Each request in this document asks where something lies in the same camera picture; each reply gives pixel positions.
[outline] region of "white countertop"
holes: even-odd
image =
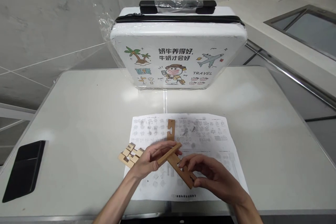
[[[18,144],[48,141],[35,191],[1,203],[0,221],[92,218],[122,181],[117,156],[132,117],[164,111],[227,118],[261,214],[336,213],[336,170],[265,68],[228,67],[206,90],[167,92],[138,91],[116,69],[61,75]],[[18,146],[1,172],[0,195]],[[163,201],[131,201],[125,214],[166,210]],[[229,214],[223,202],[172,202],[171,210]]]
[[[336,61],[264,23],[308,4],[312,3],[304,0],[228,0],[218,3],[231,7],[241,18],[249,40],[336,96]]]

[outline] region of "hand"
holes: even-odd
[[[129,173],[139,179],[143,179],[149,173],[157,171],[159,169],[159,158],[166,154],[171,147],[174,147],[175,145],[175,141],[162,141],[148,146],[139,160],[130,169]],[[182,155],[182,152],[179,150],[175,153],[177,155]]]
[[[216,159],[202,154],[191,154],[182,158],[179,167],[188,166],[189,171],[199,171],[207,178],[198,177],[194,187],[208,189],[221,200],[231,205],[243,205],[250,199],[232,174]]]

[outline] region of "palm tree illustration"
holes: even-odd
[[[143,59],[141,59],[139,57],[140,55],[140,49],[135,49],[135,50],[132,50],[131,48],[129,47],[126,47],[128,50],[125,51],[125,53],[129,53],[129,56],[132,57],[132,55],[134,55],[136,58],[137,58],[137,61],[136,63],[140,63],[140,64],[145,64],[145,63],[149,63],[146,58],[150,57],[150,55],[148,54],[141,54],[143,56]]]

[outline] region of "white table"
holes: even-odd
[[[47,140],[35,191],[0,205],[0,221],[92,219],[123,179],[117,159],[133,116],[225,116],[261,214],[336,214],[336,170],[269,72],[227,68],[206,90],[138,91],[120,70],[61,75],[0,174],[0,195],[19,146]],[[228,215],[223,202],[131,201],[126,217],[177,212]]]

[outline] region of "suitcase zipper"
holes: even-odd
[[[119,16],[116,23],[139,23],[139,22],[182,22],[182,23],[240,23],[245,26],[238,16],[173,16],[173,15],[144,15],[141,13]]]

